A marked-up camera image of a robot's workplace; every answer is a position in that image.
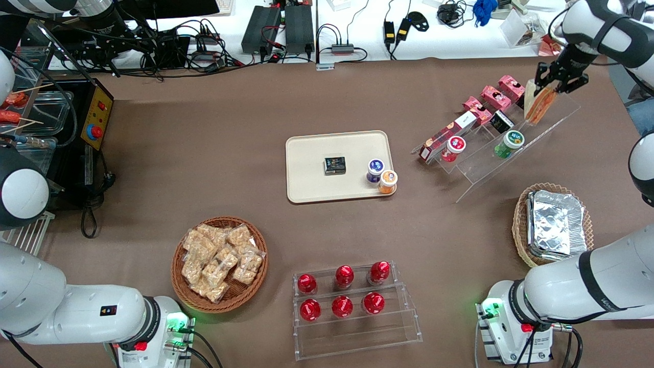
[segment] red bottle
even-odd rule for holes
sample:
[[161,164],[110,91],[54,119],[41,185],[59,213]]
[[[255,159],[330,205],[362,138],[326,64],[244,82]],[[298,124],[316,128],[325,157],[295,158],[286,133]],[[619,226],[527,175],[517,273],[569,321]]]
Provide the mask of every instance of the red bottle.
[[368,314],[378,314],[384,309],[385,304],[384,297],[379,293],[368,293],[363,300],[361,305],[364,307],[364,311]]
[[344,295],[336,297],[336,299],[334,299],[334,301],[332,302],[332,312],[338,318],[346,318],[347,316],[352,314],[353,310],[354,310],[354,306],[352,304],[352,301],[350,300],[350,298]]
[[298,290],[304,295],[313,295],[318,291],[316,279],[310,274],[304,274],[298,278]]
[[381,285],[390,275],[390,263],[386,261],[377,262],[370,267],[368,282],[371,285]]
[[307,299],[300,305],[300,316],[303,320],[313,322],[320,317],[320,304],[314,299]]
[[352,270],[352,267],[345,265],[340,266],[336,270],[336,286],[340,290],[345,290],[350,287],[352,281],[354,281],[354,271]]

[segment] wicker basket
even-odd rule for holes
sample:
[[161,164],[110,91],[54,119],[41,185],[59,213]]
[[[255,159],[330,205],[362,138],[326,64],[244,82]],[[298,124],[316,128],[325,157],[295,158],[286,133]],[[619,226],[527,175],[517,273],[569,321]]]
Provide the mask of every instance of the wicker basket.
[[[573,192],[569,191],[565,187],[561,187],[557,184],[552,183],[539,183],[534,184],[531,187],[525,189],[525,191],[520,194],[518,198],[518,204],[515,206],[515,213],[513,214],[513,226],[511,228],[513,232],[513,239],[515,240],[515,247],[518,249],[518,254],[520,258],[525,261],[529,267],[536,267],[539,265],[544,265],[546,263],[552,263],[553,261],[547,259],[540,259],[534,256],[528,249],[527,245],[527,208],[526,200],[529,192],[544,190],[551,193],[563,193],[563,194],[572,194],[575,198]],[[583,212],[583,233],[586,237],[586,246],[588,249],[593,248],[593,224],[591,223],[591,216],[588,214],[588,211]]]
[[[238,217],[214,217],[203,221],[202,223],[221,228],[236,227],[240,224],[246,224],[250,233],[254,237],[256,247],[266,253],[268,252],[266,241],[261,235],[261,232],[259,232],[254,225],[243,219]],[[230,276],[227,278],[227,283],[230,285],[229,289],[227,289],[227,292],[218,303],[212,303],[209,299],[203,298],[193,292],[188,286],[188,282],[184,276],[182,276],[182,267],[184,266],[182,258],[184,257],[184,254],[186,254],[186,250],[182,247],[182,241],[179,242],[179,245],[175,250],[175,255],[173,256],[173,264],[171,265],[170,270],[171,280],[177,297],[195,310],[204,313],[225,313],[234,310],[250,300],[263,284],[264,278],[266,278],[266,273],[268,271],[268,257],[264,257],[264,263],[251,285],[245,285],[233,280],[231,277],[231,274],[233,273],[232,270]]]

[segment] emergency stop button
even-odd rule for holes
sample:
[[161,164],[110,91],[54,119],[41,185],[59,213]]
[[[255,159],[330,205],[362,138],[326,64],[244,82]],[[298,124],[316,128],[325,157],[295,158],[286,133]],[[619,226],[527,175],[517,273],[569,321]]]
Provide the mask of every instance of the emergency stop button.
[[89,137],[90,140],[96,141],[99,138],[102,138],[103,135],[102,128],[100,128],[97,125],[89,124],[86,127],[86,135]]

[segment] pink box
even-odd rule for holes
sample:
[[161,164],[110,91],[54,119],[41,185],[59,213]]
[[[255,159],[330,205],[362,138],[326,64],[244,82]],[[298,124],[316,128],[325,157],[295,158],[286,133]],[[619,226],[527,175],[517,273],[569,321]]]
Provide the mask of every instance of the pink box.
[[470,111],[477,117],[477,122],[473,126],[474,128],[491,121],[492,113],[473,96],[470,96],[468,101],[463,103],[463,110]]
[[525,87],[510,75],[503,76],[498,83],[500,90],[513,102],[518,101],[525,94]]
[[511,106],[511,99],[503,95],[493,86],[484,87],[484,90],[481,91],[481,98],[502,112]]

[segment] brown tablecloth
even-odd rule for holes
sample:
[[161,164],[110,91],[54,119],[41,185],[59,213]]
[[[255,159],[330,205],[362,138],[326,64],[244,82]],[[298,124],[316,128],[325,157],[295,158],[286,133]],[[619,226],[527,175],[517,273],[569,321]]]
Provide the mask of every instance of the brown tablecloth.
[[[460,104],[511,74],[533,77],[535,59],[423,60],[265,65],[214,77],[120,79],[103,76],[116,103],[104,145],[118,178],[97,211],[98,239],[79,233],[79,212],[59,213],[41,256],[70,284],[118,284],[174,297],[173,250],[184,232],[218,215],[254,223],[270,268],[240,309],[194,314],[225,368],[472,367],[474,303],[499,280],[522,278],[511,219],[533,183],[568,187],[586,204],[596,246],[651,221],[627,170],[637,133],[608,78],[572,94],[582,108],[503,172],[454,201],[461,177],[426,167],[412,148],[451,122]],[[291,136],[384,130],[399,175],[386,199],[293,205],[286,198],[284,143]],[[296,363],[292,340],[294,272],[395,260],[418,308],[424,342]],[[590,322],[582,367],[649,367],[652,322]],[[559,367],[566,337],[555,337]],[[208,350],[196,345],[204,354]],[[102,346],[26,346],[45,367],[109,368]],[[485,361],[483,367],[498,367]],[[2,368],[30,367],[0,342]]]

